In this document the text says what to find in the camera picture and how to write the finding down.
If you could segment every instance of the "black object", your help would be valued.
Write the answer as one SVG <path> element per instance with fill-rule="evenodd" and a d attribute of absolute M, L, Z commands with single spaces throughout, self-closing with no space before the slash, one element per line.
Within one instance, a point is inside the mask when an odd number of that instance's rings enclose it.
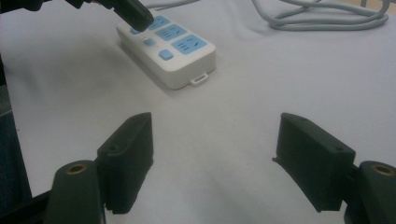
<path fill-rule="evenodd" d="M 38 11 L 44 2 L 50 0 L 1 0 L 1 13 L 6 13 L 15 9 L 25 8 L 31 11 Z M 84 2 L 90 3 L 92 0 L 66 0 L 75 8 L 81 8 Z M 149 10 L 138 0 L 97 0 L 107 9 L 114 8 L 114 11 L 136 31 L 144 31 L 153 22 Z"/>
<path fill-rule="evenodd" d="M 0 110 L 0 199 L 0 216 L 32 199 L 11 110 Z"/>
<path fill-rule="evenodd" d="M 81 8 L 84 2 L 90 3 L 92 0 L 66 1 L 75 8 Z M 138 0 L 97 0 L 97 2 L 107 9 L 114 8 L 114 11 L 136 31 L 144 31 L 154 22 L 149 10 Z"/>
<path fill-rule="evenodd" d="M 276 148 L 279 163 L 320 211 L 347 203 L 345 222 L 396 223 L 396 168 L 377 161 L 353 164 L 355 151 L 312 121 L 283 113 Z"/>
<path fill-rule="evenodd" d="M 95 161 L 56 172 L 52 190 L 0 217 L 2 224 L 102 224 L 104 204 L 128 213 L 153 164 L 150 113 L 127 119 L 98 149 Z"/>

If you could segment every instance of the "power cord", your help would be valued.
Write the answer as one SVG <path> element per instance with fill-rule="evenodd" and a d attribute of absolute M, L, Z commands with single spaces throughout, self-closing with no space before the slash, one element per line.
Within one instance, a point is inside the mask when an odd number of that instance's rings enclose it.
<path fill-rule="evenodd" d="M 156 8 L 156 10 L 163 10 L 163 9 L 167 9 L 169 7 L 179 7 L 179 6 L 187 5 L 189 3 L 194 3 L 194 2 L 198 2 L 198 1 L 200 1 L 200 0 L 183 0 L 183 1 L 176 1 L 176 2 L 171 2 L 171 3 L 149 4 L 149 5 L 146 5 L 146 8 L 149 8 L 149 9 Z"/>
<path fill-rule="evenodd" d="M 388 20 L 385 14 L 389 8 L 389 0 L 383 0 L 379 11 L 373 11 L 363 7 L 354 7 L 347 4 L 321 3 L 320 0 L 304 2 L 298 0 L 280 0 L 285 3 L 300 6 L 292 11 L 281 13 L 272 18 L 268 16 L 258 0 L 251 0 L 259 15 L 269 23 L 270 27 L 284 31 L 356 31 L 378 27 Z M 294 16 L 307 11 L 313 7 L 334 8 L 363 16 L 360 19 L 306 19 L 306 20 L 285 20 L 284 18 Z"/>

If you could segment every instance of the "electrical outlet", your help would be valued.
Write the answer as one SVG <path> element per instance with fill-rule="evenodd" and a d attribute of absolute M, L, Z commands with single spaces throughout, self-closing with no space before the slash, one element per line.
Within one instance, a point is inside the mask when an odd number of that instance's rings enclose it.
<path fill-rule="evenodd" d="M 117 32 L 122 43 L 169 89 L 205 83 L 216 68 L 216 47 L 160 12 L 151 14 L 154 23 L 144 32 L 121 21 Z"/>
<path fill-rule="evenodd" d="M 154 17 L 154 22 L 148 27 L 148 29 L 155 30 L 157 28 L 160 28 L 160 27 L 168 24 L 169 22 L 170 21 L 163 16 L 156 16 L 156 17 Z"/>
<path fill-rule="evenodd" d="M 155 34 L 163 40 L 168 41 L 186 33 L 187 31 L 185 29 L 181 28 L 177 24 L 173 24 L 157 31 Z"/>
<path fill-rule="evenodd" d="M 206 42 L 198 38 L 196 35 L 186 36 L 172 44 L 175 49 L 184 55 L 192 53 L 205 45 Z"/>

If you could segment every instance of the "blue button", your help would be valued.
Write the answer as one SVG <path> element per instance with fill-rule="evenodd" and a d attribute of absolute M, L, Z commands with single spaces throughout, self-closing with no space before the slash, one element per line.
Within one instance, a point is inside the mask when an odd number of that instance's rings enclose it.
<path fill-rule="evenodd" d="M 136 29 L 134 29 L 132 27 L 131 27 L 131 33 L 134 34 L 134 35 L 140 34 L 140 32 L 136 31 Z"/>
<path fill-rule="evenodd" d="M 151 38 L 145 39 L 144 42 L 145 42 L 145 44 L 146 44 L 147 46 L 153 46 L 153 45 L 156 44 L 155 40 L 153 40 L 153 39 L 151 39 Z"/>
<path fill-rule="evenodd" d="M 173 53 L 168 49 L 163 49 L 160 51 L 160 57 L 166 61 L 173 58 Z"/>

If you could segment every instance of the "blue socket panel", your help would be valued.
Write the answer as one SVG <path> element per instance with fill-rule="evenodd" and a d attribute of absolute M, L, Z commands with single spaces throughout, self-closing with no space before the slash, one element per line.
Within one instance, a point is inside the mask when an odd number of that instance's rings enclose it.
<path fill-rule="evenodd" d="M 186 34 L 187 31 L 180 26 L 173 24 L 168 27 L 165 27 L 157 32 L 155 32 L 156 35 L 158 35 L 160 38 L 162 38 L 165 41 L 174 39 L 180 35 Z"/>
<path fill-rule="evenodd" d="M 196 35 L 186 36 L 172 44 L 175 49 L 185 55 L 192 53 L 205 45 L 206 42 L 198 38 Z"/>
<path fill-rule="evenodd" d="M 156 16 L 156 17 L 154 17 L 154 22 L 148 27 L 148 29 L 155 30 L 157 28 L 160 28 L 160 27 L 168 24 L 169 22 L 170 21 L 163 16 Z"/>

